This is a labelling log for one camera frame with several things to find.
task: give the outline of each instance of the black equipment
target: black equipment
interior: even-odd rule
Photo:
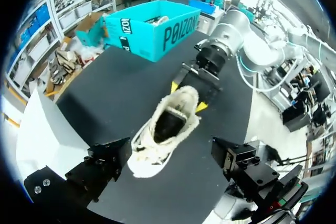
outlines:
[[[296,166],[282,179],[279,173],[260,162],[256,149],[248,144],[236,145],[214,137],[212,156],[223,169],[224,176],[233,179],[248,201],[258,206],[245,209],[241,218],[251,217],[251,223],[283,223],[293,220],[290,209],[303,197],[308,185],[300,182],[302,166]]]
[[[330,95],[330,90],[323,77],[323,74],[320,71],[312,75],[309,85],[313,86],[317,82],[319,83],[314,87],[317,101],[323,102]]]
[[[119,223],[86,207],[98,197],[109,181],[116,182],[123,166],[132,154],[130,138],[107,144],[96,144],[88,149],[84,161],[65,174],[58,176],[48,166],[29,175],[24,186],[34,202],[44,213],[60,223],[70,220],[83,223]]]
[[[109,181],[117,181],[131,155],[130,138],[88,149],[84,161],[62,179],[49,167],[29,175],[24,185],[34,204],[60,223],[76,220],[93,223],[119,223],[104,218],[86,207],[98,202]],[[227,179],[233,179],[244,198],[254,201],[258,209],[244,209],[235,219],[251,217],[252,223],[266,220],[267,224],[289,223],[290,209],[302,198],[308,185],[299,182],[302,170],[298,165],[282,179],[271,167],[255,156],[256,149],[248,144],[235,145],[213,138],[212,156]]]

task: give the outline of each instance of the screw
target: screw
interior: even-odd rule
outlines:
[[[244,161],[241,162],[241,166],[242,166],[243,168],[246,168],[247,165],[248,165],[248,161],[247,161],[247,160],[244,160]]]
[[[34,188],[34,192],[35,192],[36,194],[40,194],[40,193],[42,192],[42,188],[41,188],[40,186],[35,186],[35,188]]]
[[[259,164],[259,162],[260,162],[260,157],[258,157],[258,156],[255,156],[254,159],[252,159],[252,163],[253,163],[254,165]]]
[[[50,180],[48,180],[48,179],[43,180],[43,185],[44,186],[50,186]]]

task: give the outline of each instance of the cardboard box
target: cardboard box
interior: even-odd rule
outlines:
[[[102,12],[87,15],[77,26],[76,36],[84,46],[96,47],[104,35]]]
[[[169,1],[132,6],[103,17],[109,35],[104,43],[157,62],[196,30],[200,13],[198,8]],[[163,23],[151,24],[165,16],[168,20]]]
[[[69,51],[70,44],[71,44],[72,39],[69,37],[64,37],[62,40],[62,43],[59,47],[61,51]]]
[[[48,62],[44,62],[41,66],[37,67],[34,72],[31,74],[34,79],[37,79],[41,73],[46,69],[48,66]]]

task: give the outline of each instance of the laboratory floor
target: laboratory floor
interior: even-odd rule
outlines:
[[[250,142],[256,136],[275,148],[284,160],[306,155],[306,132],[307,128],[304,127],[290,133],[282,124],[280,112],[268,98],[261,93],[253,93],[245,142]]]

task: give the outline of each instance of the storage shelf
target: storage shelf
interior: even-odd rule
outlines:
[[[36,68],[37,64],[41,61],[41,59],[43,58],[44,55],[46,55],[46,53],[58,42],[58,39],[55,39],[47,48],[47,50],[45,50],[45,52],[41,55],[41,57],[36,60],[34,62],[34,64],[31,67],[31,70],[29,71],[27,77],[25,78],[25,81],[23,82],[23,84],[20,86],[20,90],[23,88],[23,86],[26,84],[26,81],[28,80],[29,76],[31,75],[31,73],[34,71],[34,69]]]
[[[103,10],[109,6],[111,6],[113,3],[109,3],[109,4],[106,4],[106,5],[103,5],[97,9],[94,9],[92,12],[99,12],[100,10]],[[73,22],[71,25],[67,26],[66,28],[64,28],[62,30],[63,33],[67,32],[71,27],[75,26],[76,24],[78,24],[79,22],[81,22],[88,14],[84,15],[83,17],[80,17],[78,18],[75,22]]]
[[[39,9],[41,6],[43,6],[44,4],[46,3],[46,0],[43,0],[43,1],[41,1],[31,12],[29,12],[28,14],[27,14],[27,16],[25,17],[25,19],[21,22],[21,24],[20,24],[20,26],[19,26],[19,28],[18,28],[18,30],[22,27],[22,25],[24,24],[24,23],[26,23],[27,22],[27,20],[37,11],[37,9]]]
[[[49,23],[51,22],[51,19],[47,20],[40,28],[37,29],[37,31],[31,36],[31,38],[29,39],[29,41],[24,45],[24,47],[20,50],[20,52],[18,53],[18,55],[16,56],[12,66],[9,69],[8,73],[11,73],[13,71],[13,68],[17,62],[17,60],[20,58],[20,56],[22,55],[22,53],[26,50],[27,46],[29,45],[29,43],[34,39],[34,37],[41,32]]]
[[[67,10],[70,10],[71,8],[73,8],[74,6],[80,4],[83,1],[85,1],[85,0],[78,0],[78,1],[74,2],[73,4],[71,4],[71,5],[67,6],[67,7],[65,7],[64,9],[60,10],[59,12],[57,12],[57,15],[61,15],[61,14],[65,13]]]
[[[18,87],[17,85],[14,83],[14,81],[12,81],[12,79],[9,77],[9,75],[6,75],[6,79],[9,82],[10,86],[12,86],[12,88],[21,96],[23,97],[23,99],[25,99],[26,101],[29,100],[29,97],[26,96]]]

